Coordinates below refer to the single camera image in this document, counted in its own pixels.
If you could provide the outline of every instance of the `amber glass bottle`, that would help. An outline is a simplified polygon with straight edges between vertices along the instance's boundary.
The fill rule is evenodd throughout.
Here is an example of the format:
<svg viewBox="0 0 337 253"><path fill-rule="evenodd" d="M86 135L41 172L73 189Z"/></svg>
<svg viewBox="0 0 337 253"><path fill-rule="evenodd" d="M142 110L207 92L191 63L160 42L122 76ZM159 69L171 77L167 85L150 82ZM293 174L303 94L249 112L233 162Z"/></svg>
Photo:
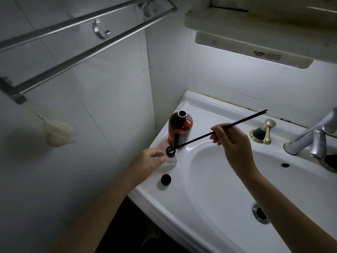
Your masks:
<svg viewBox="0 0 337 253"><path fill-rule="evenodd" d="M171 115L168 120L167 141L170 146L179 146L188 141L193 126L192 117L185 111L179 111Z"/></svg>

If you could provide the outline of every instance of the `clear glass bottle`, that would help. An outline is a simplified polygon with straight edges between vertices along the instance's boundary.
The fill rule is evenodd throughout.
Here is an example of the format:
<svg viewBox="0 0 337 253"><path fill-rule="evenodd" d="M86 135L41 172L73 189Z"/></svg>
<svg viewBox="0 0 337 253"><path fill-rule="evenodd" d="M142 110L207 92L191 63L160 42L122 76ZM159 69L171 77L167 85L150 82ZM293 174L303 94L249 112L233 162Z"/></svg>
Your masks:
<svg viewBox="0 0 337 253"><path fill-rule="evenodd" d="M192 117L185 111L175 112L168 120L167 141L170 146L180 146L188 141L193 126Z"/></svg>
<svg viewBox="0 0 337 253"><path fill-rule="evenodd" d="M172 147L168 147L166 149L166 161L164 162L163 166L167 167L175 167L177 164L177 149Z"/></svg>

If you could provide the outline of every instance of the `black reed stick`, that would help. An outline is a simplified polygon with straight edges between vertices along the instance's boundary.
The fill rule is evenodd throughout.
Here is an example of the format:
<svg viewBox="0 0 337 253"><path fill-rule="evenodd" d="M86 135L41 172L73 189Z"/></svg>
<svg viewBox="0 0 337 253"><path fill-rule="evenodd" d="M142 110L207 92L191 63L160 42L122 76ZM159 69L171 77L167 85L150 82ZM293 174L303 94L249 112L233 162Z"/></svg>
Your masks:
<svg viewBox="0 0 337 253"><path fill-rule="evenodd" d="M263 110L263 111L261 111L261 112L258 112L258 113L256 113L256 114L253 114L253 115L251 115L251 116L248 116L248 117L246 117L246 118L244 118L244 119L242 119L242 120L240 120L240 121L236 121L236 122L231 123L230 125L224 126L224 127L222 127L222 128L223 128L223 129L231 128L231 127L233 127L233 126L235 126L235 125L237 125L237 124L239 124L239 123L248 121L248 120L253 119L253 118L255 118L255 117L258 117L258 116L260 116L260 115L262 115L262 114L265 114L265 113L267 113L267 111L268 111L268 109ZM184 143L184 144L182 144L182 145L180 145L180 146L177 146L177 147L169 146L168 148L170 148L170 151L173 151L174 149L179 149L180 147L183 147L183 146L185 146L185 145L188 145L188 144L190 144L190 143L193 143L193 142L195 142L195 141L197 141L197 140L199 140L199 139L205 138L205 137L210 136L210 135L212 135L212 134L215 134L215 131L209 132L208 134L206 134L206 135L204 135L204 136L201 136L201 137L198 137L198 138L193 139L193 140L191 140L191 141L188 141L188 142L186 142L186 143Z"/></svg>

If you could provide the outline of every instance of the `person's left hand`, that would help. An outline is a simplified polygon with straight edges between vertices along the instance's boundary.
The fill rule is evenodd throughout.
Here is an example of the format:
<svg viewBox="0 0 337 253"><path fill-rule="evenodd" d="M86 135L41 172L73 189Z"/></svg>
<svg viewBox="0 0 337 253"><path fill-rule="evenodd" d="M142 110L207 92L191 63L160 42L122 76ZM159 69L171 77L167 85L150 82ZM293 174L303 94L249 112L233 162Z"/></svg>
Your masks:
<svg viewBox="0 0 337 253"><path fill-rule="evenodd" d="M150 157L160 158L153 163L150 163ZM140 152L133 158L129 167L127 167L124 171L124 174L134 188L143 181L145 181L165 161L165 152L156 148L148 148Z"/></svg>

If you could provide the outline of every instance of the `sink basin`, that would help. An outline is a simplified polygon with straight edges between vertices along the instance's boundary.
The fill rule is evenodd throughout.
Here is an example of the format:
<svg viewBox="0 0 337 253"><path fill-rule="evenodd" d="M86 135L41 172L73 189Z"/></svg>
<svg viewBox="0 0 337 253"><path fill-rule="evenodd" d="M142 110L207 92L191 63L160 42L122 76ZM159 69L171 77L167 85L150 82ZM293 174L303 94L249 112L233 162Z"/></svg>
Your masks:
<svg viewBox="0 0 337 253"><path fill-rule="evenodd" d="M194 120L190 139L208 133L214 124L254 114L194 92L184 94L178 110L187 111ZM284 151L283 144L303 132L303 127L266 115L238 127L248 134L268 118L277 123L271 131L272 143L264 145L251 140L259 171L308 217L337 238L337 174L309 157L307 149L298 156ZM168 146L167 126L151 147ZM337 150L337 139L327 137L327 143L330 151ZM169 186L160 183L163 174L170 174ZM231 169L222 146L208 138L179 149L176 167L160 167L129 197L191 252L290 252L271 224L262 224L254 217L255 200Z"/></svg>

